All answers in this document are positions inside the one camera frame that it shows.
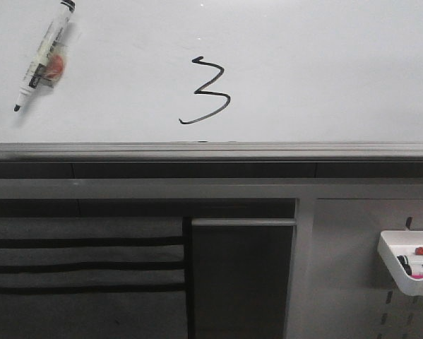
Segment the white plastic tray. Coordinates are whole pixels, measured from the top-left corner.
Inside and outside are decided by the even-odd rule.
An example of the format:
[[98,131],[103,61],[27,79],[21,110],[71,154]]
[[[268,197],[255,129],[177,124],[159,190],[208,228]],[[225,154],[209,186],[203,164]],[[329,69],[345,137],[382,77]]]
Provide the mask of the white plastic tray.
[[379,238],[378,252],[383,262],[400,291],[409,296],[423,296],[423,277],[408,275],[397,256],[423,258],[415,254],[415,249],[420,246],[423,246],[423,231],[384,230]]

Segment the grey pegboard panel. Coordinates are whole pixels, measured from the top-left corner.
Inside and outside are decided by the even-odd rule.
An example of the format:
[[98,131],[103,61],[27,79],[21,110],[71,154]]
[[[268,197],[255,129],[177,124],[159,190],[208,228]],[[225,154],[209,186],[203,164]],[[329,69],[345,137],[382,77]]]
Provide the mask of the grey pegboard panel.
[[384,230],[423,230],[423,199],[319,199],[301,207],[286,338],[423,338],[423,297],[377,251]]

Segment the white black whiteboard marker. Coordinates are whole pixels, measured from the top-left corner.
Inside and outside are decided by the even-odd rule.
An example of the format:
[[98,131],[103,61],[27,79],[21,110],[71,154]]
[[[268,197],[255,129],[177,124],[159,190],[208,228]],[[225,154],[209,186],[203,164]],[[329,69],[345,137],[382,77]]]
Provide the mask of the white black whiteboard marker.
[[15,112],[18,112],[27,103],[46,74],[50,59],[54,56],[54,50],[60,43],[75,9],[75,1],[60,1],[56,13],[23,77],[13,109]]

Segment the white whiteboard with aluminium frame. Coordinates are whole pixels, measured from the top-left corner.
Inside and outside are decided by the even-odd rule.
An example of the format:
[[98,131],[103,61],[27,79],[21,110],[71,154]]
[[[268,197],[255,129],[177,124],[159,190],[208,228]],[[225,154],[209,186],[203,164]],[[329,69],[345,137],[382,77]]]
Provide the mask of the white whiteboard with aluminium frame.
[[0,177],[423,178],[423,1],[0,1]]

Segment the dark grey cabinet panel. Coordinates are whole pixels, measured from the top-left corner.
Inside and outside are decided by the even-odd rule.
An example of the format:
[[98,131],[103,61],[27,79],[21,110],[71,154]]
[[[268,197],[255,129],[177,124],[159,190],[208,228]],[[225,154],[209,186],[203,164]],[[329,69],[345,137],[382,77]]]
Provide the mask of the dark grey cabinet panel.
[[282,338],[295,228],[192,222],[197,338]]

